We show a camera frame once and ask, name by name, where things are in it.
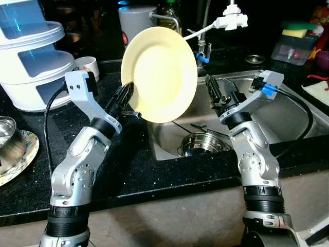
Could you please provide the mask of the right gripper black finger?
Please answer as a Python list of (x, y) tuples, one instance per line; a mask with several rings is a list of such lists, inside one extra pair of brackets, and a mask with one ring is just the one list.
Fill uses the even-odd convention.
[(211, 75), (206, 75), (205, 85), (207, 87), (209, 98), (211, 99), (211, 106), (222, 107), (224, 105), (223, 95), (221, 94), (221, 90), (218, 86), (217, 80)]

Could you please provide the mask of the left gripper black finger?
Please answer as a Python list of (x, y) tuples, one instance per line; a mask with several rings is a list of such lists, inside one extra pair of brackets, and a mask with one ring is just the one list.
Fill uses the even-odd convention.
[(122, 86), (120, 90), (120, 103), (129, 103), (130, 99), (133, 96), (134, 92), (134, 83), (129, 82)]

